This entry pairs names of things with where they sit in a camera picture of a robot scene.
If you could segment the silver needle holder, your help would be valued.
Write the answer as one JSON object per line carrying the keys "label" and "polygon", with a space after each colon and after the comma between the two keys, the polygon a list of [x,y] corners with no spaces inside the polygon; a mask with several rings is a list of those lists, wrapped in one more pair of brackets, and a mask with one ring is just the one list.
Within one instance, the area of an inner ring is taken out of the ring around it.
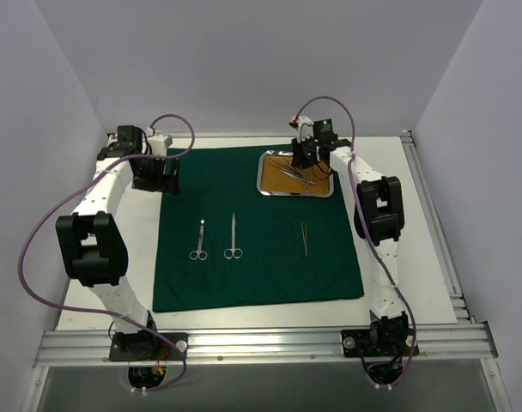
{"label": "silver needle holder", "polygon": [[284,175],[288,176],[289,178],[300,182],[303,185],[305,191],[309,191],[312,187],[314,187],[315,185],[318,184],[318,181],[316,179],[307,179],[307,178],[303,177],[302,175],[288,172],[283,169],[281,169],[280,172],[283,173]]}

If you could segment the metal tray yellow liner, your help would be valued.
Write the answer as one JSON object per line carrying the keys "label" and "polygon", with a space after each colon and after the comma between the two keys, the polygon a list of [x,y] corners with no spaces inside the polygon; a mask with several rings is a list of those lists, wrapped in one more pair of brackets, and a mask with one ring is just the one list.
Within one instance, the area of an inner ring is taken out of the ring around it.
{"label": "metal tray yellow liner", "polygon": [[[333,176],[328,169],[319,170],[317,167],[311,167],[301,170],[279,167],[273,162],[274,158],[282,159],[291,165],[292,153],[268,150],[261,154],[258,162],[257,188],[262,195],[328,198],[334,193]],[[318,184],[305,191],[300,182],[281,173],[281,169],[302,175],[307,179],[316,179]]]}

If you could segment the silver forceps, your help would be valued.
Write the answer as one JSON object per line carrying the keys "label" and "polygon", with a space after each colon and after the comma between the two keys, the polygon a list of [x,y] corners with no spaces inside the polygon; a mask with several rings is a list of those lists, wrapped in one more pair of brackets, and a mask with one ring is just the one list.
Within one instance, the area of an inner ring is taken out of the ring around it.
{"label": "silver forceps", "polygon": [[307,237],[307,223],[302,221],[301,224],[302,242],[304,246],[305,257],[308,258],[308,237]]}
{"label": "silver forceps", "polygon": [[285,167],[285,168],[289,168],[289,169],[294,169],[289,163],[287,163],[286,161],[284,161],[282,159],[274,158],[273,162],[276,165],[278,165],[279,167]]}

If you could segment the silver surgical scissors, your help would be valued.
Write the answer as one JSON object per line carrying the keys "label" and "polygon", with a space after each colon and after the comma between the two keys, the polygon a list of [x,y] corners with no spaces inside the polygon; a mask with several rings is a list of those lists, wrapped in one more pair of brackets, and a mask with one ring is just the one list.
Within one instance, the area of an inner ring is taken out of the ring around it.
{"label": "silver surgical scissors", "polygon": [[205,261],[208,257],[208,252],[203,249],[205,220],[202,219],[199,224],[197,247],[189,253],[189,259],[192,261]]}

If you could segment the green surgical cloth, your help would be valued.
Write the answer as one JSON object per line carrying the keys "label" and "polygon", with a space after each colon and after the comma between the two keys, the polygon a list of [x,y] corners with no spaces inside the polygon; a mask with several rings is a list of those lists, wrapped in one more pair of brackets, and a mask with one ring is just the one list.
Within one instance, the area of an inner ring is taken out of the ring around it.
{"label": "green surgical cloth", "polygon": [[[180,162],[178,196],[161,200],[153,308],[355,300],[364,294],[340,188],[328,198],[268,197],[257,188],[260,147],[197,148]],[[227,260],[236,216],[239,259]],[[205,261],[192,261],[205,220]],[[307,223],[308,257],[301,222]]]}

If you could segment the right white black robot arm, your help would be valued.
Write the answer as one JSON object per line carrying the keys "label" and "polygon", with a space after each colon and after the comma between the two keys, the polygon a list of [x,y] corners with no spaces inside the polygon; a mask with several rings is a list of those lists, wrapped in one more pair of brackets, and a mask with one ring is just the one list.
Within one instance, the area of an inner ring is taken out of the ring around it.
{"label": "right white black robot arm", "polygon": [[341,139],[329,119],[313,121],[296,116],[292,166],[308,169],[326,164],[339,176],[344,196],[354,207],[356,235],[369,250],[371,326],[367,343],[377,354],[387,354],[398,337],[409,335],[409,305],[398,290],[398,241],[404,229],[404,204],[399,178],[376,171]]}

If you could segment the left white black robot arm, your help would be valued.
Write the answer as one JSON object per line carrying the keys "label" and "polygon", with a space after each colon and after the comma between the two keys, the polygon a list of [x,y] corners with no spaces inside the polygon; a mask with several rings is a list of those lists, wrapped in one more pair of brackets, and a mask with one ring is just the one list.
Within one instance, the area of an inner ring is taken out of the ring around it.
{"label": "left white black robot arm", "polygon": [[128,348],[140,360],[158,353],[160,339],[150,332],[153,317],[127,278],[129,253],[115,215],[127,188],[173,191],[179,163],[172,160],[171,172],[165,172],[171,144],[171,136],[154,127],[120,125],[97,154],[92,183],[82,200],[56,221],[67,276],[97,296],[117,336],[130,336]]}

